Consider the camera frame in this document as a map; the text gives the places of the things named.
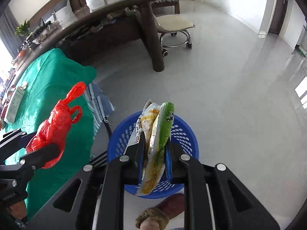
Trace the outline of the person's hand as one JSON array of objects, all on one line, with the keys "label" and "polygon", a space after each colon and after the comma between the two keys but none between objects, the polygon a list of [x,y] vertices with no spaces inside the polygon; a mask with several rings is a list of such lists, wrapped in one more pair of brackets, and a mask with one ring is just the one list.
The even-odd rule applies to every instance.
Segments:
[{"label": "person's hand", "polygon": [[26,203],[24,200],[19,201],[7,208],[7,211],[18,220],[22,220],[27,216],[26,213]]}]

